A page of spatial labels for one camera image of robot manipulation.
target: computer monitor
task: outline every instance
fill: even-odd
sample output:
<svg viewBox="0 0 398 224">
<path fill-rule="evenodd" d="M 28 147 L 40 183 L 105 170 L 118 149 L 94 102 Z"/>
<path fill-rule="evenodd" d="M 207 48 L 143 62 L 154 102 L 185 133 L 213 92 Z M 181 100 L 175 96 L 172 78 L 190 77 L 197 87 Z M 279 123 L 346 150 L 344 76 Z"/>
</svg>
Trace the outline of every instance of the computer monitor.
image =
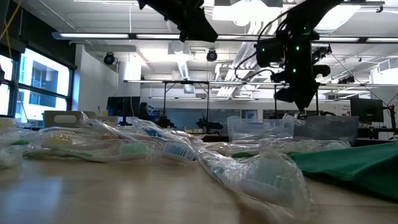
<svg viewBox="0 0 398 224">
<path fill-rule="evenodd" d="M 381 100 L 351 98 L 351 116 L 359 116 L 362 122 L 384 122 Z"/>
<path fill-rule="evenodd" d="M 138 116 L 139 103 L 139 96 L 109 97 L 106 109 L 109 116 L 123 117 L 121 125 L 126 125 L 126 117 Z"/>
</svg>

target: green fabric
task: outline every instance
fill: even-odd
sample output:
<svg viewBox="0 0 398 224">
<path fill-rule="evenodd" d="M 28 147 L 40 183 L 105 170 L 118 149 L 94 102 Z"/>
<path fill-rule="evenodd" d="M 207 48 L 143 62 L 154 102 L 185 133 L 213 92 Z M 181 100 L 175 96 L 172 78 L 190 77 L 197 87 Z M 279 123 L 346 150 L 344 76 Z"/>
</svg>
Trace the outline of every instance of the green fabric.
<svg viewBox="0 0 398 224">
<path fill-rule="evenodd" d="M 290 157 L 306 176 L 398 200 L 398 142 Z"/>
</svg>

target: camera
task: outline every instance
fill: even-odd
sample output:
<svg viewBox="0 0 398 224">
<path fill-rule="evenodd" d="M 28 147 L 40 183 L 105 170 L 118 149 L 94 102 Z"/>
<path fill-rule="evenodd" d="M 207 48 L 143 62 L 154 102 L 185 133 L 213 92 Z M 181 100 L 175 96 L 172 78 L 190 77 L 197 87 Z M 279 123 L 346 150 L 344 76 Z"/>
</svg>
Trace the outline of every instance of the camera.
<svg viewBox="0 0 398 224">
<path fill-rule="evenodd" d="M 114 56 L 114 52 L 106 53 L 104 63 L 105 65 L 116 65 L 118 63 L 118 59 Z"/>
<path fill-rule="evenodd" d="M 215 49 L 210 49 L 206 57 L 208 62 L 215 62 L 217 60 L 217 53 Z"/>
</svg>

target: table surface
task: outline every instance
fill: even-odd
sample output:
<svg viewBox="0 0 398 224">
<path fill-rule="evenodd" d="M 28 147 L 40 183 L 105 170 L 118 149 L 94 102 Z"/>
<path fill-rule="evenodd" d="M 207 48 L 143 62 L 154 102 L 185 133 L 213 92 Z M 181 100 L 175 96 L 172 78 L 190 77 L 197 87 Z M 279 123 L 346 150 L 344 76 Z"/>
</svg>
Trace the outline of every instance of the table surface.
<svg viewBox="0 0 398 224">
<path fill-rule="evenodd" d="M 307 179 L 318 215 L 292 220 L 222 187 L 198 163 L 29 159 L 0 170 L 0 223 L 398 223 L 398 204 Z"/>
</svg>

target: clear plastic bin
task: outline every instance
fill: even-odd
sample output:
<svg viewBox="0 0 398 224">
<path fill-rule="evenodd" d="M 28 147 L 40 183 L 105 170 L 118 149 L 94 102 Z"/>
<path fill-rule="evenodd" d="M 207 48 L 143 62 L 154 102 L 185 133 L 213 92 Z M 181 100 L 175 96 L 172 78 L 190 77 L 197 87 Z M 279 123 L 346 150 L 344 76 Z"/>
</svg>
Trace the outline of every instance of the clear plastic bin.
<svg viewBox="0 0 398 224">
<path fill-rule="evenodd" d="M 351 145 L 358 137 L 357 116 L 309 116 L 304 126 L 296 126 L 294 136 L 314 140 L 347 140 Z"/>
<path fill-rule="evenodd" d="M 284 119 L 263 119 L 262 122 L 255 122 L 252 119 L 231 116 L 227 119 L 229 141 L 292 137 L 295 120 L 292 116 L 286 116 Z"/>
</svg>

